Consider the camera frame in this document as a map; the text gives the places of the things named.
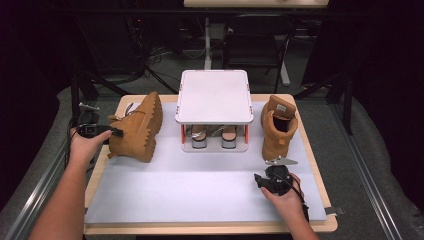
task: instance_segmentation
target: person's left hand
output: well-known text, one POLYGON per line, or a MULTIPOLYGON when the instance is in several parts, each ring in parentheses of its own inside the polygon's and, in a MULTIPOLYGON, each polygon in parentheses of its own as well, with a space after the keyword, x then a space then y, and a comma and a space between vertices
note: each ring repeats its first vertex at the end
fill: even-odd
POLYGON ((69 164, 81 163, 88 166, 97 148, 106 141, 111 135, 112 131, 107 130, 94 138, 85 138, 80 136, 75 128, 70 130, 71 139, 71 153, 69 157, 69 164))

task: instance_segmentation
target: person's right hand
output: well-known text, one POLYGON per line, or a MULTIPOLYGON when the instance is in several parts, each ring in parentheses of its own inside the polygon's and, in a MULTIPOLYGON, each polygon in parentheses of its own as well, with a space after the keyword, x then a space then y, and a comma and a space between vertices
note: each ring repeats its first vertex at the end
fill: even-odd
MULTIPOLYGON (((299 177, 293 173, 291 173, 291 175, 300 184, 299 177)), ((299 191, 300 187, 297 182, 293 180, 293 186, 299 191)), ((282 196, 274 195, 264 187, 261 188, 261 191, 263 195, 275 206, 280 216, 286 222, 290 219, 297 219, 299 216, 304 218, 302 203, 299 196, 293 189, 290 189, 282 196)))

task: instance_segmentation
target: black device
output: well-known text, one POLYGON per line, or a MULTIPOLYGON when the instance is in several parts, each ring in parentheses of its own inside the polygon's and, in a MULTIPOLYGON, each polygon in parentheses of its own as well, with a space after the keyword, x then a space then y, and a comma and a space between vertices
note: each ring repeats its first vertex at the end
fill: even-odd
POLYGON ((77 127, 77 132, 79 135, 85 138, 93 138, 107 130, 112 131, 112 135, 117 137, 123 137, 124 131, 118 128, 114 128, 106 125, 97 125, 97 124, 81 124, 77 127))
POLYGON ((293 187, 293 180, 297 180, 292 177, 285 165, 279 165, 275 161, 270 161, 268 163, 276 165, 272 165, 265 170, 267 178, 254 174, 258 188, 265 187, 271 193, 278 194, 279 196, 282 196, 290 191, 290 189, 293 189, 299 196, 300 202, 302 203, 303 214, 305 215, 306 220, 309 221, 308 206, 303 199, 300 184, 298 183, 299 190, 293 187))
POLYGON ((293 185, 293 177, 289 174, 286 166, 270 166, 265 170, 268 178, 263 178, 258 174, 254 174, 258 187, 265 187, 271 193, 279 196, 286 194, 293 185))

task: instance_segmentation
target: human hand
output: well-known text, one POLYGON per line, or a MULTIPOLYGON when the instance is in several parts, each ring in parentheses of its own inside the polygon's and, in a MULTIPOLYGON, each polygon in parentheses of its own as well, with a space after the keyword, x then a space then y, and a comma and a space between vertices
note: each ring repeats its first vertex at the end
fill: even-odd
POLYGON ((73 137, 71 139, 69 164, 87 167, 96 154, 97 148, 112 135, 112 131, 107 130, 96 137, 85 138, 80 136, 75 128, 72 128, 70 134, 73 137))
MULTIPOLYGON (((291 173, 292 177, 297 180, 293 181, 293 187, 298 191, 300 189, 300 179, 295 174, 291 173)), ((290 189, 286 194, 277 196, 272 194, 268 189, 262 187, 262 194, 275 206, 280 216, 285 222, 291 219, 299 219, 299 217, 305 218, 302 208, 302 202, 297 193, 290 189)))

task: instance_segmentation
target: human arm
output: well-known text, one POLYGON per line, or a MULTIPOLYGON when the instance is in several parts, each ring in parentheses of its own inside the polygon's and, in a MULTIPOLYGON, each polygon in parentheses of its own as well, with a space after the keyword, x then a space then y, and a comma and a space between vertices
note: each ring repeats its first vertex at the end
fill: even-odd
POLYGON ((31 232, 30 239, 81 239, 84 227, 86 170, 111 131, 84 138, 71 131, 69 164, 31 232))
MULTIPOLYGON (((293 187, 299 190, 298 182, 300 183, 300 179, 295 174, 291 175, 297 180, 293 181, 293 187)), ((290 189, 290 191, 282 196, 274 195, 264 187, 261 188, 261 191, 274 205, 278 214, 284 219, 294 240, 318 239, 318 236, 306 220, 300 198, 293 189, 290 189)))

